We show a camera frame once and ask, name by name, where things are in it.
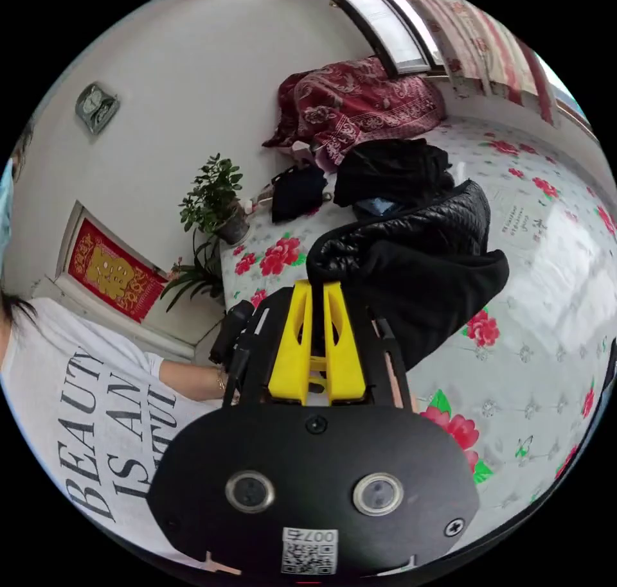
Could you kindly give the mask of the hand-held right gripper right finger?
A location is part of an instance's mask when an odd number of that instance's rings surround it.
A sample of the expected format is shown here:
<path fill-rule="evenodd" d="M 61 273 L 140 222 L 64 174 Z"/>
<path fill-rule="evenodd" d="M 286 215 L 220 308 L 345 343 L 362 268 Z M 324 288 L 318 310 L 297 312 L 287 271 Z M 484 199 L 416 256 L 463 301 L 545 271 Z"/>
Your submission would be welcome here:
<path fill-rule="evenodd" d="M 362 401 L 366 384 L 340 283 L 323 286 L 323 319 L 328 399 Z"/>

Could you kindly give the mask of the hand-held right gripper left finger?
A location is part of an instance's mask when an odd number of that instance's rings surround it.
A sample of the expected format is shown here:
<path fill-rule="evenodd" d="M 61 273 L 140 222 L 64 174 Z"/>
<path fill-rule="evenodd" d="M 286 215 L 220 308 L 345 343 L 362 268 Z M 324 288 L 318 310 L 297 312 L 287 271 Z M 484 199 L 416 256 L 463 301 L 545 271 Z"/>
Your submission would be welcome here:
<path fill-rule="evenodd" d="M 313 325 L 312 288 L 295 283 L 268 391 L 273 399 L 304 403 L 309 393 Z"/>

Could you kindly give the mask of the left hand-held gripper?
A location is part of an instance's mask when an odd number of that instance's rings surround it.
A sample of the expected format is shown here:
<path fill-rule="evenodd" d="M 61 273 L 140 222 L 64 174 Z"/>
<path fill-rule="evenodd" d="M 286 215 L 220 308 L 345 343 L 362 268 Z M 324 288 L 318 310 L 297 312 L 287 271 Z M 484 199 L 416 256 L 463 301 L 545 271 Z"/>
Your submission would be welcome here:
<path fill-rule="evenodd" d="M 236 303 L 227 311 L 210 351 L 211 362 L 214 364 L 230 363 L 238 338 L 245 330 L 254 311 L 254 305 L 247 300 Z"/>

